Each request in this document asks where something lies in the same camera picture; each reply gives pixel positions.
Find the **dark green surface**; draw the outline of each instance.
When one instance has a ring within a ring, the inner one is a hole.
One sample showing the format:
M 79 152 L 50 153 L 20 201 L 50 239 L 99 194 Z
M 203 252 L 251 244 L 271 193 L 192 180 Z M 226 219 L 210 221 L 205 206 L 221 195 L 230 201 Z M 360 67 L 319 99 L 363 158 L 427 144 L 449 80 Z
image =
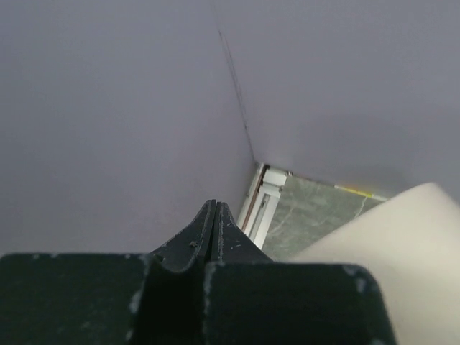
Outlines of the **dark green surface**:
M 290 176 L 281 192 L 263 252 L 288 260 L 381 201 Z
M 356 265 L 210 263 L 207 344 L 395 344 L 380 290 Z
M 133 254 L 0 260 L 0 344 L 125 344 L 144 281 Z

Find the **scuff mark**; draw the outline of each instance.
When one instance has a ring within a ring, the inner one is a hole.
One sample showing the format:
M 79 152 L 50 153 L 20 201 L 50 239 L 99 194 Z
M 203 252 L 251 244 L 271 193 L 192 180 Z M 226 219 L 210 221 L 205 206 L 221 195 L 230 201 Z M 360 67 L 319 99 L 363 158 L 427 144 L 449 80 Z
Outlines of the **scuff mark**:
M 126 341 L 131 340 L 132 334 L 133 334 L 133 330 L 130 329 L 129 331 L 127 331 L 126 336 L 124 337 L 124 339 L 125 339 Z
M 238 228 L 238 226 L 236 225 L 236 222 L 235 222 L 235 218 L 233 218 L 233 214 L 231 214 L 230 212 L 230 208 L 227 204 L 225 204 L 225 209 L 227 211 L 227 216 L 229 217 L 230 219 L 230 223 L 235 227 L 235 228 Z
M 380 339 L 372 339 L 369 345 L 385 345 L 385 342 Z
M 282 218 L 281 222 L 276 225 L 273 230 L 271 230 L 271 234 L 276 234 L 279 229 L 281 229 L 281 226 L 284 225 L 284 223 L 287 221 L 287 219 L 293 214 L 293 207 L 289 208 L 289 211 L 286 213 L 286 215 Z
M 246 137 L 249 143 L 249 148 L 251 149 L 252 156 L 254 156 L 254 148 L 252 146 L 251 137 L 249 136 L 249 130 L 248 130 L 248 124 L 247 124 L 247 113 L 246 113 L 246 106 L 244 105 L 242 87 L 240 86 L 238 77 L 236 76 L 235 64 L 233 61 L 233 57 L 231 56 L 230 47 L 227 42 L 227 39 L 219 28 L 218 28 L 218 34 L 221 38 L 222 47 L 224 48 L 224 55 L 225 55 L 227 65 L 230 70 L 231 79 L 233 81 L 233 85 L 235 88 L 236 98 L 238 100 L 238 105 L 239 105 L 239 113 L 241 115 L 241 120 L 243 121 L 244 129 L 246 132 Z
M 365 288 L 366 288 L 366 280 L 364 280 L 363 278 L 357 278 L 356 279 L 356 289 L 358 290 L 358 292 L 363 293 Z
M 354 215 L 354 219 L 358 218 L 358 216 L 361 215 L 361 212 L 362 212 L 362 210 L 364 208 L 364 204 L 366 203 L 366 200 L 367 200 L 367 198 L 364 198 L 364 200 L 362 201 L 361 207 L 359 208 L 359 210 Z
M 210 307 L 210 301 L 209 301 L 209 295 L 211 294 L 211 288 L 212 288 L 212 279 L 213 279 L 213 274 L 216 272 L 216 265 L 211 264 L 207 267 L 206 270 L 206 276 L 204 277 L 204 282 L 203 282 L 203 288 L 204 288 L 204 315 L 208 315 L 209 312 L 209 307 Z
M 222 260 L 222 257 L 224 255 L 224 210 L 221 208 L 221 223 L 220 227 L 218 229 L 218 253 L 217 253 L 217 258 L 219 260 Z
M 351 275 L 352 277 L 359 272 L 359 266 L 355 266 L 352 264 L 343 264 L 342 268 L 348 275 Z
M 152 253 L 139 255 L 139 260 L 144 263 L 144 277 L 149 274 L 150 264 L 152 263 L 154 255 Z
M 321 226 L 323 225 L 330 217 L 325 217 L 325 219 L 323 219 L 322 221 L 320 222 L 317 222 L 317 223 L 314 223 L 314 224 L 311 224 L 312 226 Z
M 136 291 L 131 297 L 131 302 L 129 302 L 129 311 L 131 311 L 131 314 L 136 314 L 137 311 L 139 310 L 139 305 L 141 303 L 143 292 L 144 292 L 144 284 L 142 284 L 142 287 L 138 291 Z

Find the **beige object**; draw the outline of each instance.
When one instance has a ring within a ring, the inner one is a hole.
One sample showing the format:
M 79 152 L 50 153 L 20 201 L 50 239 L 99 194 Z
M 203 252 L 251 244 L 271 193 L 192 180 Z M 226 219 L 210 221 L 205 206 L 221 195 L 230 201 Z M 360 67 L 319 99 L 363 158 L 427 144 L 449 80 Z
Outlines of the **beige object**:
M 399 344 L 460 344 L 460 207 L 435 184 L 366 212 L 292 261 L 366 267 Z

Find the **gray tile floor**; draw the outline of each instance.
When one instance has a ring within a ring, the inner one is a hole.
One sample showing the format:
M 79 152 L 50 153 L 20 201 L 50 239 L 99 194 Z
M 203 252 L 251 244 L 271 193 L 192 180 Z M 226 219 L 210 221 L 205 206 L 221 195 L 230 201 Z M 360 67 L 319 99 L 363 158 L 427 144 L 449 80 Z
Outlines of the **gray tile floor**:
M 274 260 L 290 259 L 380 203 L 290 176 L 281 192 L 262 251 Z

